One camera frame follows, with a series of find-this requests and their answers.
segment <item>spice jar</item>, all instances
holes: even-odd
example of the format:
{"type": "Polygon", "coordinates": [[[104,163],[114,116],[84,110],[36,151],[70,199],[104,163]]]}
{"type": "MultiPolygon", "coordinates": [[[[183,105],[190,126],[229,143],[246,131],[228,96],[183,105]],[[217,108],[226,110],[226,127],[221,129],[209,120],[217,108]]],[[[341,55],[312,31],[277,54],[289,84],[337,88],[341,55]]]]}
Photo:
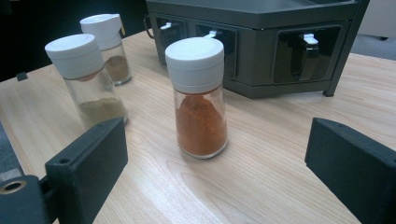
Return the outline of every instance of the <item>spice jar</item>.
{"type": "Polygon", "coordinates": [[[222,43],[182,39],[166,48],[165,59],[174,87],[178,145],[197,159],[216,156],[227,143],[222,43]]]}
{"type": "Polygon", "coordinates": [[[123,117],[127,111],[104,67],[93,35],[70,35],[54,40],[45,50],[64,78],[84,127],[123,117]]]}
{"type": "Polygon", "coordinates": [[[95,36],[114,85],[129,81],[132,76],[120,36],[120,14],[91,16],[79,23],[83,33],[95,36]]]}

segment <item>jar lid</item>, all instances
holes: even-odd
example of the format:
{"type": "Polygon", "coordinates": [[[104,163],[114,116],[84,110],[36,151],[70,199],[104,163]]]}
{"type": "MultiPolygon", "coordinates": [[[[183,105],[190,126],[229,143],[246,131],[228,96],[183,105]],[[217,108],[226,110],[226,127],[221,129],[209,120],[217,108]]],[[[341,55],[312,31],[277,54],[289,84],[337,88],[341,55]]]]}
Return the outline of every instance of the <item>jar lid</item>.
{"type": "Polygon", "coordinates": [[[82,19],[79,24],[85,34],[96,37],[101,50],[112,49],[121,43],[120,14],[101,14],[82,19]]]}
{"type": "Polygon", "coordinates": [[[222,82],[224,47],[217,39],[192,37],[179,40],[166,48],[165,59],[177,91],[211,91],[222,82]]]}
{"type": "Polygon", "coordinates": [[[84,77],[104,66],[94,35],[70,35],[48,43],[47,55],[64,78],[84,77]]]}

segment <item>black container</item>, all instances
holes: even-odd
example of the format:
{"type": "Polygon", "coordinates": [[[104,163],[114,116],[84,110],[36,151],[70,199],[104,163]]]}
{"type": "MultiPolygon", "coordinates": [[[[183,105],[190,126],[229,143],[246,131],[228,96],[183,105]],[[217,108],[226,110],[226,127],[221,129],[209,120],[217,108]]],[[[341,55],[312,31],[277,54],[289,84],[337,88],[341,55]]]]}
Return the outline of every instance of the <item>black container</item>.
{"type": "Polygon", "coordinates": [[[161,63],[173,42],[216,33],[224,45],[224,88],[261,98],[333,96],[369,0],[146,2],[161,63]]]}

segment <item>wooden table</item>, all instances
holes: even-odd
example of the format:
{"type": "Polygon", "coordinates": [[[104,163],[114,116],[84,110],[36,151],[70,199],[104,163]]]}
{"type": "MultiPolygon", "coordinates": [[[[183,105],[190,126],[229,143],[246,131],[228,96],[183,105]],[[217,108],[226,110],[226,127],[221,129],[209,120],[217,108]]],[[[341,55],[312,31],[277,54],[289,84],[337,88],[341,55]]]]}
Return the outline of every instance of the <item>wooden table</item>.
{"type": "MultiPolygon", "coordinates": [[[[129,162],[95,223],[358,223],[306,167],[313,117],[342,122],[396,148],[396,62],[351,54],[334,97],[250,100],[224,91],[229,145],[196,160],[177,146],[172,84],[145,33],[123,40],[133,80],[129,162]]],[[[50,65],[0,84],[0,120],[28,175],[85,132],[50,65]]]]}

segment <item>brown spice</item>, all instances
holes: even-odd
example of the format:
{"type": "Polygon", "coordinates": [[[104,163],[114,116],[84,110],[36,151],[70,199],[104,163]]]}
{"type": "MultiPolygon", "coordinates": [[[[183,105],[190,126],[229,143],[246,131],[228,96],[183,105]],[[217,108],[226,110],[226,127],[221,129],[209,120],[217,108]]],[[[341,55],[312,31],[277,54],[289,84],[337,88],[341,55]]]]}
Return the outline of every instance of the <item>brown spice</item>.
{"type": "Polygon", "coordinates": [[[187,95],[176,110],[177,141],[196,156],[211,155],[224,148],[227,123],[203,95],[187,95]]]}
{"type": "Polygon", "coordinates": [[[126,119],[126,110],[122,100],[116,98],[84,102],[78,105],[78,112],[86,129],[107,119],[118,117],[126,119]]]}
{"type": "Polygon", "coordinates": [[[128,64],[124,57],[117,55],[109,58],[105,62],[105,67],[115,84],[120,84],[128,80],[128,64]]]}

